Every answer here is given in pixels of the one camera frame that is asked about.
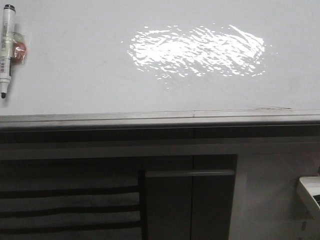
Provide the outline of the dark grey cabinet panel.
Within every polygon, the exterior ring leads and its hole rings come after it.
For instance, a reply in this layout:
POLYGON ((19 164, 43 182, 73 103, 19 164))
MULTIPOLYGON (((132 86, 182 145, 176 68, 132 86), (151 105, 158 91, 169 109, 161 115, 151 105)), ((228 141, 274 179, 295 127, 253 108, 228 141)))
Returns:
POLYGON ((150 240, 227 240, 235 185, 232 169, 147 171, 150 240))

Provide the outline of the white tray at right edge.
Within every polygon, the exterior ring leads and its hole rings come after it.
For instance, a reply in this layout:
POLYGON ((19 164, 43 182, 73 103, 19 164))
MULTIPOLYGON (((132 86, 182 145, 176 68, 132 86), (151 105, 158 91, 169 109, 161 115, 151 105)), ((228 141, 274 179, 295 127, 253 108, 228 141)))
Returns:
POLYGON ((302 176, 298 180, 297 189, 299 197, 312 217, 320 220, 320 177, 302 176))

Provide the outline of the white whiteboard with metal frame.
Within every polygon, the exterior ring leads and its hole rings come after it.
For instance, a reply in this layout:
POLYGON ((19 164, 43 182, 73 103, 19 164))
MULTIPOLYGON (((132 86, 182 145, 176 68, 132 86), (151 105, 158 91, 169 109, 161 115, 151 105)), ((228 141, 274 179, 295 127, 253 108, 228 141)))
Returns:
POLYGON ((3 129, 320 121, 317 0, 12 0, 3 129))

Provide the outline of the white whiteboard marker black tip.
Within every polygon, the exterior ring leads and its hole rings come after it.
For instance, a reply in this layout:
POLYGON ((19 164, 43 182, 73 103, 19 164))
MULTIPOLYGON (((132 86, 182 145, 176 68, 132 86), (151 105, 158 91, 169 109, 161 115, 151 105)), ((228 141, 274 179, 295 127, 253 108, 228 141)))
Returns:
POLYGON ((11 4, 3 8, 2 29, 0 36, 0 96, 6 98, 8 87, 12 79, 12 58, 16 10, 11 4))

